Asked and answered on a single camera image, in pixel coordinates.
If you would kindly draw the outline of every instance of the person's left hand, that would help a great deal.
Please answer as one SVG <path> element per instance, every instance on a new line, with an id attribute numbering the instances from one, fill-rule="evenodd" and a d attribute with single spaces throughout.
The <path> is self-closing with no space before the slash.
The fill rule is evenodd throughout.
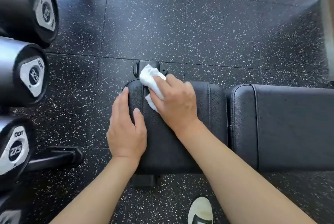
<path id="1" fill-rule="evenodd" d="M 147 130 L 144 116 L 138 108 L 133 111 L 135 125 L 132 123 L 128 96 L 129 89 L 125 87 L 115 99 L 106 138 L 113 158 L 126 157 L 136 161 L 138 165 L 146 150 Z"/>

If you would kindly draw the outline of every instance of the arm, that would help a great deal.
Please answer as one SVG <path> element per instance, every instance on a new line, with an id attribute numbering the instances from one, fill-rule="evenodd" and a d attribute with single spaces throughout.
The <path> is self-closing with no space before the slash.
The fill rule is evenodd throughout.
<path id="1" fill-rule="evenodd" d="M 126 87 L 113 104 L 106 134 L 113 156 L 111 161 L 50 224 L 109 223 L 116 204 L 146 149 L 144 117 L 139 109 L 135 109 L 133 125 L 129 116 L 128 94 Z"/>
<path id="2" fill-rule="evenodd" d="M 207 177 L 231 224 L 315 224 L 301 209 L 219 141 L 197 118 L 196 96 L 189 82 L 169 74 L 155 77 L 164 96 L 151 98 Z"/>

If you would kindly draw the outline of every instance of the white paper towel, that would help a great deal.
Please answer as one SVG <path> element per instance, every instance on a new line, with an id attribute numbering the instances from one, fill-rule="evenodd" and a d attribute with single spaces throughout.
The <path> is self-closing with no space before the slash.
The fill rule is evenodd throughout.
<path id="1" fill-rule="evenodd" d="M 158 88 L 158 85 L 155 83 L 155 80 L 153 76 L 159 76 L 163 80 L 166 80 L 165 75 L 163 75 L 157 68 L 153 68 L 151 65 L 147 65 L 142 69 L 139 75 L 140 82 L 144 85 L 152 89 L 156 95 L 163 100 L 164 96 L 162 95 L 160 89 Z M 158 112 L 157 107 L 155 107 L 154 103 L 152 102 L 151 95 L 148 94 L 145 97 L 146 101 L 148 102 L 148 105 L 154 109 L 156 112 Z"/>

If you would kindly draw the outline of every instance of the white shoe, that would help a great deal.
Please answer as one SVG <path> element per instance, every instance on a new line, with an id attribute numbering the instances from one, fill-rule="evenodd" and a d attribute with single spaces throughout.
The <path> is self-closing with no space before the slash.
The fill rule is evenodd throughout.
<path id="1" fill-rule="evenodd" d="M 213 212 L 210 201 L 198 197 L 191 204 L 188 213 L 188 224 L 213 224 Z"/>

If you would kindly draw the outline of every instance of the black speckled floor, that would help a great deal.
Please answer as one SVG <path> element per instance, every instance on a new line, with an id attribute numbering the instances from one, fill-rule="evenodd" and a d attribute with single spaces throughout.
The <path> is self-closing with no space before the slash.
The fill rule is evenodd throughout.
<path id="1" fill-rule="evenodd" d="M 317 0 L 58 0 L 61 29 L 47 50 L 47 99 L 17 110 L 38 126 L 38 143 L 79 145 L 76 168 L 41 172 L 27 223 L 48 223 L 111 158 L 105 132 L 111 105 L 136 59 L 164 62 L 184 80 L 224 88 L 239 83 L 326 86 L 327 62 Z M 334 173 L 264 176 L 318 223 L 334 219 Z M 186 223 L 190 202 L 210 198 L 202 175 L 166 175 L 152 190 L 127 188 L 112 223 Z"/>

